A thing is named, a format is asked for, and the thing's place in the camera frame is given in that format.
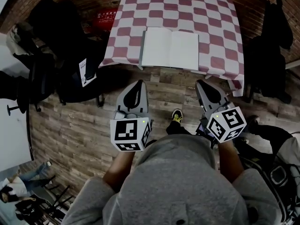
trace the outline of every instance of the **person in white shirt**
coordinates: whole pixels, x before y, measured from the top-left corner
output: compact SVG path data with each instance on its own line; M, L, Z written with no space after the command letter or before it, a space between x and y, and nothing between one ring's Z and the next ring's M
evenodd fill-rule
M36 170L21 175L15 174L11 178L5 178L2 183L2 189L0 190L0 200L4 203L24 200L35 201L34 198L27 197L27 193L36 187L47 184L49 179L32 179L50 166L50 162L42 163Z

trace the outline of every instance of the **black pants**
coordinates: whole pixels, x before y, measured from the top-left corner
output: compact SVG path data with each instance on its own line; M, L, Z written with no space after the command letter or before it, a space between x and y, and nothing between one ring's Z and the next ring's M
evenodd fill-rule
M191 135L184 127L180 125L179 122L172 121L166 129L167 134L189 134Z
M261 138L269 140L272 146L272 154L259 152L255 148L246 144L245 142L237 139L235 147L243 157L258 158L266 164L273 163L276 154L281 148L282 144L289 138L292 137L287 131L279 127L273 127L268 125L257 125L254 128L253 133L259 135Z

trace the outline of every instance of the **person wearing gray shirt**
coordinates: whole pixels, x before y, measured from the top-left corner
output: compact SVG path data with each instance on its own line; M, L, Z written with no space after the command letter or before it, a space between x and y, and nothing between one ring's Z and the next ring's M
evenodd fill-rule
M120 152L103 178L90 178L63 225L276 225L281 212L257 170L244 170L232 141L219 144L180 126L148 146L130 173L134 152Z

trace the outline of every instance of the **red and white tablecloth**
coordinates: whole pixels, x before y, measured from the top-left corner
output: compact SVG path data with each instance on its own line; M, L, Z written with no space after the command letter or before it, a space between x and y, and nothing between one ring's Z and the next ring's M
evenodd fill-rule
M99 67L138 65L147 27L198 33L199 71L227 79L233 95L243 95L242 39L231 0L121 0Z

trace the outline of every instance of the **jeans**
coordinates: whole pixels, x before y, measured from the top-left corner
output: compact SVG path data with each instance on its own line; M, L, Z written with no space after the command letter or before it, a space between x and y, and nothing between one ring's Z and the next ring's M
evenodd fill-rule
M167 134L189 134L191 135L184 127L180 125L179 122L172 121L166 129Z
M35 176L41 174L41 172L47 168L48 165L46 163L42 163L37 169L19 175L19 178L23 181L27 191L31 191L32 189L37 187L42 187L49 182L49 179L31 180Z
M272 147L272 154L259 152L255 148L246 144L244 141L237 139L235 141L235 147L243 157L253 157L258 158L266 165L271 165L274 162L275 156L277 155L279 149L283 143L293 137L287 131L279 127L273 127L268 125L256 125L253 134L259 135L261 138L269 140Z

